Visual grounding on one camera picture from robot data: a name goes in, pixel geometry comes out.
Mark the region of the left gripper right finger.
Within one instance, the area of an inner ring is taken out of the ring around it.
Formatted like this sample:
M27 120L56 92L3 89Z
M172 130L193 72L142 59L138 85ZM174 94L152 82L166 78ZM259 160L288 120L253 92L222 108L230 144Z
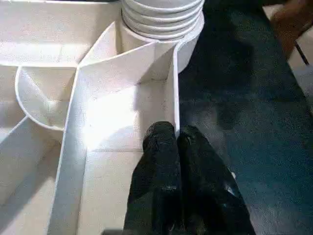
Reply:
M178 137L184 225L192 235L253 235L237 183L207 138L195 126Z

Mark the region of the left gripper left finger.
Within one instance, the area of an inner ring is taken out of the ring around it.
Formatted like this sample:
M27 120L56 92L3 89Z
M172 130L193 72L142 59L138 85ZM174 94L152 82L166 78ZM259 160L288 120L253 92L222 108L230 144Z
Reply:
M142 149L142 157L132 174L123 233L175 234L182 228L182 190L172 124L152 124L144 136Z

